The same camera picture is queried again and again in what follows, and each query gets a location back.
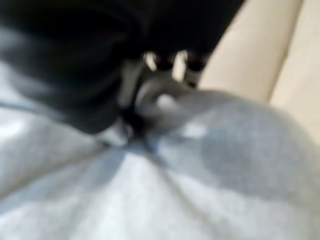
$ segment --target black fabric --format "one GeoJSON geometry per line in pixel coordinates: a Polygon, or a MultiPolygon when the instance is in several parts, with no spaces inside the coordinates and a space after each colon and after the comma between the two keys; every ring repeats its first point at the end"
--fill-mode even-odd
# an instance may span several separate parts
{"type": "Polygon", "coordinates": [[[51,117],[94,134],[118,117],[124,59],[210,52],[243,0],[0,0],[0,58],[51,117]]]}

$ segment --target beige surface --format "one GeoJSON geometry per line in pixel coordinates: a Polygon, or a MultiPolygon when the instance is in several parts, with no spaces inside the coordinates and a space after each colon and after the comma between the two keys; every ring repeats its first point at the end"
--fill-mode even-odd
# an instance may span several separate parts
{"type": "Polygon", "coordinates": [[[248,0],[213,54],[200,87],[267,102],[301,2],[248,0]]]}
{"type": "Polygon", "coordinates": [[[286,110],[320,144],[320,0],[305,0],[271,104],[286,110]]]}

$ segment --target light gray sweatpants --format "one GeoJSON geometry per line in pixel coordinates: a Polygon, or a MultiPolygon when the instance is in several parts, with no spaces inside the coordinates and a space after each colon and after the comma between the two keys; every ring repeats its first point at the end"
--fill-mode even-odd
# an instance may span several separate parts
{"type": "Polygon", "coordinates": [[[0,240],[320,240],[317,148],[283,113],[181,96],[143,139],[0,109],[0,240]]]}

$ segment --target couch cushion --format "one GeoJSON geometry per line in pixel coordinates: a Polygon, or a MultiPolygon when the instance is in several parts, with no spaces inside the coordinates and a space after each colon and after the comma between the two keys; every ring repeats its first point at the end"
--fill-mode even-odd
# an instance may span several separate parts
{"type": "Polygon", "coordinates": [[[320,1],[305,0],[271,104],[296,118],[320,144],[320,1]]]}
{"type": "Polygon", "coordinates": [[[248,0],[213,54],[200,87],[267,102],[302,0],[248,0]]]}

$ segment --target gray fabric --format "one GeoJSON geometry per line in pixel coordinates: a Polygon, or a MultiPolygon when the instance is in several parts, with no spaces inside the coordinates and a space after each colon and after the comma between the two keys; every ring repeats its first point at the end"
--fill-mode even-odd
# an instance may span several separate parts
{"type": "Polygon", "coordinates": [[[0,240],[318,240],[316,150],[282,113],[220,92],[182,96],[113,149],[0,109],[0,240]]]}

